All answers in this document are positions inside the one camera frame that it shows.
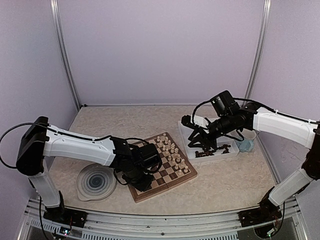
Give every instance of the marble table surface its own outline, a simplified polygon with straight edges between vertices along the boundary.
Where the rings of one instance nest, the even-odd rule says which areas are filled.
[[[70,131],[101,137],[149,138],[168,132],[184,151],[178,121],[190,115],[194,106],[106,106],[83,107]],[[215,118],[210,106],[197,115]],[[232,158],[194,163],[196,178],[160,195],[135,203],[127,186],[116,185],[107,198],[80,201],[76,190],[79,172],[92,162],[56,157],[50,175],[63,194],[66,206],[108,213],[136,215],[188,215],[216,213],[255,207],[274,186],[272,174],[258,142],[250,153]]]

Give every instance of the wooden chessboard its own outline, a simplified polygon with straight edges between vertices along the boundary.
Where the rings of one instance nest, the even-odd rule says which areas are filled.
[[[168,161],[168,156],[171,155],[173,158],[177,155],[175,153],[171,153],[171,149],[169,148],[169,153],[166,153],[166,151],[163,151],[163,147],[159,146],[159,142],[157,142],[158,136],[160,136],[160,139],[163,143],[163,145],[168,146],[168,144],[165,144],[165,136],[168,137],[168,140],[171,141],[171,144],[175,144],[175,148],[178,148],[178,153],[180,154],[181,159],[184,159],[184,165],[181,165],[181,162],[178,164],[179,168],[175,169],[175,165],[172,163],[172,161]],[[197,176],[197,171],[194,169],[194,167],[191,165],[191,163],[188,161],[188,158],[184,155],[184,153],[181,151],[181,149],[178,147],[178,145],[175,143],[175,141],[172,139],[172,137],[169,135],[169,133],[165,132],[153,137],[150,137],[146,139],[151,144],[154,144],[159,152],[159,155],[162,159],[162,166],[159,169],[158,172],[154,173],[154,180],[151,183],[151,186],[147,191],[141,192],[135,189],[133,186],[128,185],[129,190],[131,192],[131,195],[133,197],[133,200],[136,203],[142,202],[146,199],[152,198],[156,195],[159,195],[161,193],[164,193],[165,191],[168,191],[169,189],[175,188]],[[135,145],[138,145],[139,147],[142,147],[144,145],[143,142],[139,141],[134,143]],[[184,172],[185,166],[188,166],[188,171]]]

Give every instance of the light blue object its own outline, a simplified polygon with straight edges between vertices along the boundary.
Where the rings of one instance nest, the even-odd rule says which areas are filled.
[[[239,151],[241,153],[244,152],[251,152],[252,149],[254,149],[254,140],[256,138],[256,133],[254,131],[250,131],[247,129],[244,129],[241,133],[244,137],[243,141],[235,141],[235,144],[239,148]]]

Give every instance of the plastic box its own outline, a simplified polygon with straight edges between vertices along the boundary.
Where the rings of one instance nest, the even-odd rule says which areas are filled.
[[[217,146],[219,147],[223,144],[231,145],[231,147],[229,147],[230,153],[222,154],[222,152],[224,151],[224,149],[222,149],[222,150],[217,150],[213,156],[203,156],[203,157],[196,158],[195,152],[196,151],[203,152],[203,150],[202,148],[199,148],[199,147],[193,147],[193,148],[188,147],[188,144],[190,143],[190,141],[188,140],[188,137],[193,132],[193,130],[186,126],[183,126],[181,124],[181,121],[178,121],[178,129],[179,129],[180,136],[182,138],[186,156],[191,163],[201,163],[201,162],[207,162],[207,161],[215,161],[219,159],[232,158],[237,156],[239,153],[239,148],[237,147],[235,140],[228,138],[226,136],[222,136],[216,140]]]

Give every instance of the white wall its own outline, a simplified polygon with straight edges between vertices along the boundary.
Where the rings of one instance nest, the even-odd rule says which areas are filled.
[[[59,53],[50,1],[0,3],[0,134],[23,122],[47,116],[68,128],[76,115]],[[27,128],[1,143],[1,156],[15,165]],[[26,176],[0,164],[0,239],[14,239],[34,193]]]
[[[197,104],[243,97],[263,0],[59,1],[81,102]]]
[[[273,0],[252,99],[280,112],[320,119],[320,2]],[[289,140],[260,134],[283,180],[304,161],[307,150]],[[312,240],[320,236],[320,185],[298,195]]]

